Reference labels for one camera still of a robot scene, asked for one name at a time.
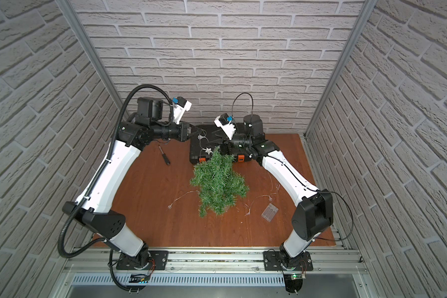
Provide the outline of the small green christmas tree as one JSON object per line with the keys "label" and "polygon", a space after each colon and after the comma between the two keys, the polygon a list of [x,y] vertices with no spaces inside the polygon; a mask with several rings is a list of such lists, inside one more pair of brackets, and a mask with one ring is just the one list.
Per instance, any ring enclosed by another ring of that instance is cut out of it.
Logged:
{"label": "small green christmas tree", "polygon": [[223,154],[219,146],[210,160],[194,166],[190,185],[199,188],[199,216],[206,217],[209,211],[216,215],[226,213],[227,208],[236,205],[237,198],[245,198],[249,187],[245,178],[233,170],[233,156]]}

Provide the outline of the clear plastic battery box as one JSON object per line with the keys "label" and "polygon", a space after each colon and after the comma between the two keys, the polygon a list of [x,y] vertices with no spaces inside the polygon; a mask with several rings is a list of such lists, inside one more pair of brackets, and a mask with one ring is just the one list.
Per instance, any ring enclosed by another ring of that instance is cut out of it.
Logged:
{"label": "clear plastic battery box", "polygon": [[279,209],[273,205],[272,203],[269,203],[268,206],[265,208],[265,210],[262,212],[261,216],[266,220],[267,222],[271,222],[275,215],[278,213]]}

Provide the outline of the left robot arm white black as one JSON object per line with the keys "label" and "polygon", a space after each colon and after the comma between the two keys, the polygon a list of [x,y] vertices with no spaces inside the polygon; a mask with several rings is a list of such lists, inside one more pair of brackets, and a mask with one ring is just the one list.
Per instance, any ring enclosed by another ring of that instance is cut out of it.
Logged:
{"label": "left robot arm white black", "polygon": [[150,259],[147,244],[125,223],[125,216],[112,211],[112,202],[129,168],[142,150],[152,141],[190,138],[191,126],[181,119],[191,109],[183,97],[170,101],[171,120],[161,121],[163,102],[154,98],[139,98],[138,110],[118,125],[117,136],[110,142],[108,153],[87,188],[62,210],[69,218],[101,236],[101,241],[120,252],[131,267],[144,268]]}

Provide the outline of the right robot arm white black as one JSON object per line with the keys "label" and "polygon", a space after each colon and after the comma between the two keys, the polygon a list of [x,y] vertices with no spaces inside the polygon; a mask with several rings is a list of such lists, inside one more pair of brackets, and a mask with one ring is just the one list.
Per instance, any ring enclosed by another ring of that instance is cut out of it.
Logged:
{"label": "right robot arm white black", "polygon": [[258,115],[243,118],[242,133],[237,132],[233,117],[226,113],[217,116],[214,124],[225,133],[225,144],[244,150],[277,179],[293,200],[296,207],[291,219],[293,230],[280,246],[280,255],[285,267],[295,267],[313,240],[334,223],[331,192],[319,190],[289,163],[280,148],[266,138]]}

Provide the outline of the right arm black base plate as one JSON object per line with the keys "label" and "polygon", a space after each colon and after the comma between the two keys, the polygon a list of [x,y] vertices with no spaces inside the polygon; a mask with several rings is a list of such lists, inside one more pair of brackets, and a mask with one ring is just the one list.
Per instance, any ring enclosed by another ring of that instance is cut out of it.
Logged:
{"label": "right arm black base plate", "polygon": [[291,258],[285,252],[270,249],[263,252],[265,271],[313,271],[313,262],[309,252],[302,252]]}

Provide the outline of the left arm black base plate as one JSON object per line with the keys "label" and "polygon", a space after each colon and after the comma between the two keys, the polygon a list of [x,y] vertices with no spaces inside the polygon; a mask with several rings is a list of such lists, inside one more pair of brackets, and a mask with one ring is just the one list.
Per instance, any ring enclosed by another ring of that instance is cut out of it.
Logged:
{"label": "left arm black base plate", "polygon": [[130,257],[123,253],[120,254],[117,262],[117,270],[154,270],[162,271],[165,269],[169,256],[169,251],[166,250],[145,250],[139,253],[136,257]]}

